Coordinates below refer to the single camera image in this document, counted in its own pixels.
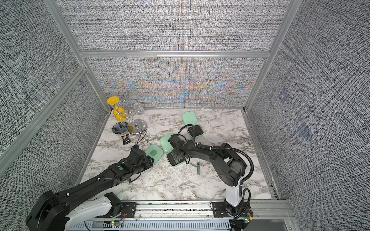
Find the green nail kit case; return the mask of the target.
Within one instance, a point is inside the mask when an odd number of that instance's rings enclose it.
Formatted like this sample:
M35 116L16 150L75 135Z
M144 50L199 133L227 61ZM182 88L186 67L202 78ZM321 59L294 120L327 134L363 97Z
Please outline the green nail kit case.
M174 148L168 142L168 140L171 138L172 135L173 135L172 133L164 135L160 139L160 143L161 143L162 149L165 152L166 159L169 162L170 166L177 167L185 163L185 158L178 157L173 153Z
M182 119L183 119L184 125L191 124L195 127L195 130L193 130L192 126L189 126L187 128L187 131L190 137L200 138L201 136L204 135L204 131L201 125L198 124L198 118L194 111L189 111L189 112L184 113L182 115Z
M148 157L151 157L154 160L154 165L157 164L164 155L164 151L157 146L156 144L151 145L146 151L145 154Z

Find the green nail kit case front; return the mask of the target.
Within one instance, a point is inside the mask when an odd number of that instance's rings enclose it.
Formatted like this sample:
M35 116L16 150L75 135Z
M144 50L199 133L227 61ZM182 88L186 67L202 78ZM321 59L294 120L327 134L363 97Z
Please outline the green nail kit case front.
M154 165L157 164L164 155L164 151L157 146L156 144L151 145L146 151L145 154L148 157L151 157L154 160Z

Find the large clipper table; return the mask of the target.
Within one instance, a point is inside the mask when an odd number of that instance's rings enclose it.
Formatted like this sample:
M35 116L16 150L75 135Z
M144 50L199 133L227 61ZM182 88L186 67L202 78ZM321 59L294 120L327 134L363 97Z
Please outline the large clipper table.
M200 175L200 162L197 162L197 175Z

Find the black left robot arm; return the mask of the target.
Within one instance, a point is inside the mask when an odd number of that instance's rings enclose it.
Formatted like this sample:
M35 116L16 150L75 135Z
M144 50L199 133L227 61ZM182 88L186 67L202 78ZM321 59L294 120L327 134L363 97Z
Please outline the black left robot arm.
M145 151L135 148L128 157L111 164L97 176L57 193L48 190L37 200L25 223L31 231L63 231L66 224L72 221L72 211L100 192L113 188L131 176L152 168L154 159Z

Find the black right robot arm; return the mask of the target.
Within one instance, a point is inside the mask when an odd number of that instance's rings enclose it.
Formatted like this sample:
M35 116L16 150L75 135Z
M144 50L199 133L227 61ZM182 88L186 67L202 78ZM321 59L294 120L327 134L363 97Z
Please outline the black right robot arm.
M227 143L209 146L196 141L196 127L193 124L183 126L177 134L169 137L168 143L172 150L167 154L172 166L189 163L196 158L212 164L218 177L226 185L225 210L236 217L249 208L250 200L244 201L245 193L250 192L243 187L254 172L252 159L243 151L231 147Z

